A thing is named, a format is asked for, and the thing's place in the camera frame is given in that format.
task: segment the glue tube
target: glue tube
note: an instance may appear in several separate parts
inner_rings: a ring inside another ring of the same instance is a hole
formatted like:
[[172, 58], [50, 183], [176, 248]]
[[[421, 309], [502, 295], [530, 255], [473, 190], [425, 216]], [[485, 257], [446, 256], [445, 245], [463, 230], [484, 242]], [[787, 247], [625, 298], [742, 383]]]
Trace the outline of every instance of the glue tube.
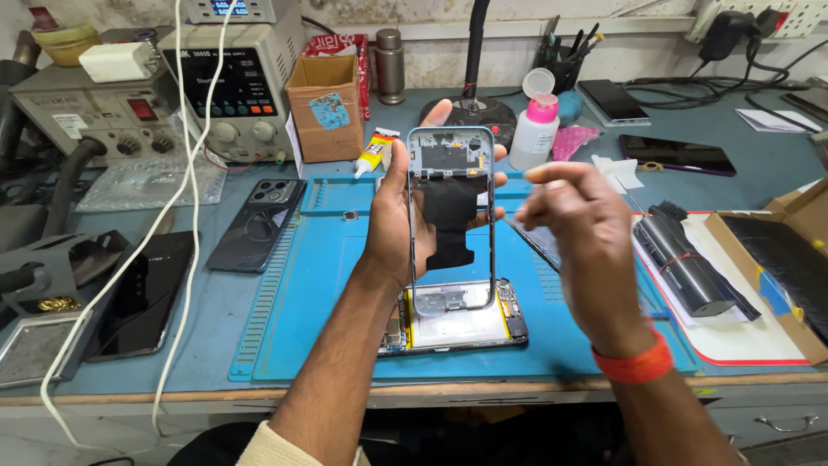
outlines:
[[363, 173], [373, 172], [383, 160], [383, 149], [388, 147], [388, 150], [390, 150], [394, 139], [399, 137], [399, 131], [382, 128], [375, 129], [371, 137], [371, 142], [368, 143], [368, 146], [359, 155], [359, 158], [354, 164], [354, 168], [357, 171], [354, 173], [354, 178], [359, 179]]

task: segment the drawer handle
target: drawer handle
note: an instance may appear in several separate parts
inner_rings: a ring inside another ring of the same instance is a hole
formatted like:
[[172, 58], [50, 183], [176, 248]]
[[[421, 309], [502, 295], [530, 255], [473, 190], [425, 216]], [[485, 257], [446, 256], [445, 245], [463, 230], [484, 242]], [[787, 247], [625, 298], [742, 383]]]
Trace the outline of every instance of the drawer handle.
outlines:
[[758, 417], [754, 420], [756, 422], [761, 422], [762, 424], [769, 425], [773, 427], [775, 430], [778, 430], [779, 432], [805, 432], [806, 430], [810, 429], [814, 421], [818, 420], [819, 418], [820, 416], [806, 416], [802, 418], [802, 420], [805, 421], [805, 427], [802, 427], [801, 429], [780, 429], [776, 425], [773, 425], [773, 422], [766, 419], [765, 416]]

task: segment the beige sleeve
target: beige sleeve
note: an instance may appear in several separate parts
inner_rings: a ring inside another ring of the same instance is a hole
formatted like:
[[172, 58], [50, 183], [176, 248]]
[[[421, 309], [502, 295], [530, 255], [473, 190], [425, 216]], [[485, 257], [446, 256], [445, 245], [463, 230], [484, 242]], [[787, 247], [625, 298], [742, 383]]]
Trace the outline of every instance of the beige sleeve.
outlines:
[[267, 427], [267, 421], [256, 429], [256, 434], [244, 449], [236, 466], [322, 466], [312, 456], [288, 442]]

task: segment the stainless steel bottle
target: stainless steel bottle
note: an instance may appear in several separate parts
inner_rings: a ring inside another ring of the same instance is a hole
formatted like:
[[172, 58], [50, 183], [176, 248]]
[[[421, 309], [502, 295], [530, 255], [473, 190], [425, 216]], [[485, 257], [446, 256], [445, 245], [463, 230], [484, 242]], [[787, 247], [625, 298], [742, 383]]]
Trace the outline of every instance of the stainless steel bottle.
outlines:
[[402, 38], [397, 29], [377, 31], [377, 98], [385, 105], [401, 104], [406, 96], [406, 69], [402, 54]]

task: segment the hand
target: hand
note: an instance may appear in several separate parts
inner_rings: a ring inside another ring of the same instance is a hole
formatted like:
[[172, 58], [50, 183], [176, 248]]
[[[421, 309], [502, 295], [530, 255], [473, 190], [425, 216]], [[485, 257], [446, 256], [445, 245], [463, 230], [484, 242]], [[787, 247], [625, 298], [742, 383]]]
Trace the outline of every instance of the hand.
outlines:
[[[421, 126], [442, 126], [451, 113], [451, 102], [441, 100], [426, 116]], [[494, 159], [506, 157], [506, 148], [494, 146]], [[495, 173], [494, 186], [506, 184], [504, 173]], [[383, 185], [371, 202], [371, 216], [368, 223], [368, 238], [362, 259], [374, 276], [390, 279], [390, 285], [402, 290], [412, 282], [411, 232], [408, 226], [408, 150], [406, 144], [397, 139], [392, 145], [391, 166], [385, 175]], [[414, 251], [416, 275], [420, 278], [426, 272], [426, 259], [436, 251], [436, 229], [426, 224], [422, 217], [422, 202], [414, 202]], [[502, 207], [494, 209], [497, 219], [503, 218]], [[489, 223], [486, 211], [479, 211], [469, 222], [468, 229]]]
[[595, 350], [624, 358], [652, 347], [638, 310], [627, 204], [588, 163], [547, 163], [524, 177], [536, 186], [515, 218], [557, 238], [566, 302]]

